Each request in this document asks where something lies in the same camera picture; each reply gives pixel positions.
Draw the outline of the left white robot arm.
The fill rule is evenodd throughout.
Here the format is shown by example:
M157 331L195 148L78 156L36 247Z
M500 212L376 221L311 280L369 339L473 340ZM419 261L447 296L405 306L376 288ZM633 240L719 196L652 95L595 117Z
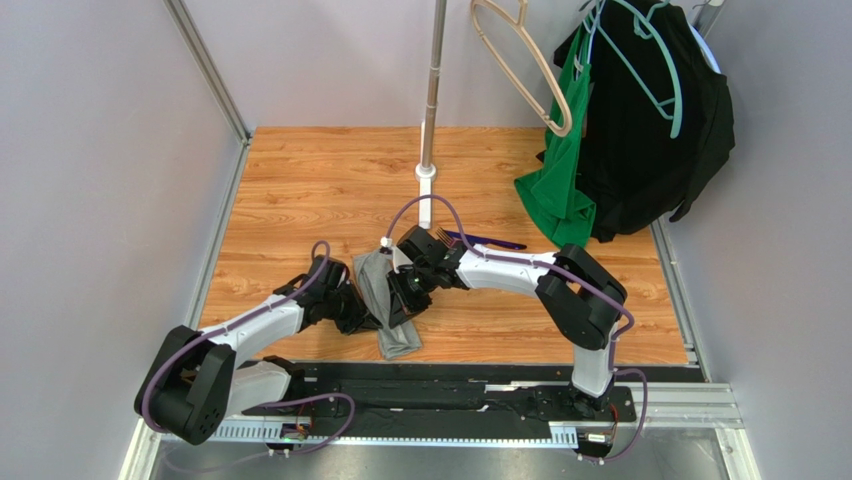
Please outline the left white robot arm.
M308 272L243 314L202 330L165 336L134 401L149 428L191 445L207 441L228 417L287 399L298 370L256 354L323 320L344 335L380 329L345 263L316 256Z

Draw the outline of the grey cloth napkin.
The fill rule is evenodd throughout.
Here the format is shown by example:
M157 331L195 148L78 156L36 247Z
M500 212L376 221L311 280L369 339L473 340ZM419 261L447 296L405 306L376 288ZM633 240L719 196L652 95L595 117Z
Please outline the grey cloth napkin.
M392 296L387 274L389 257L379 250L354 257L356 284L370 313L379 321L378 347L385 360L393 360L422 348L417 329L410 323L391 326Z

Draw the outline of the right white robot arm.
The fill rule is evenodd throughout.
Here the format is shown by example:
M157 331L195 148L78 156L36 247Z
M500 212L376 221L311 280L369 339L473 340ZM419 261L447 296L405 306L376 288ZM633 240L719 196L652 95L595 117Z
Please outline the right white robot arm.
M583 248L532 254L442 241L427 230L409 229L392 249L385 279L390 323L400 325L424 312L438 289L493 289L540 301L572 344L573 388L589 399L609 394L618 322L626 317L627 292Z

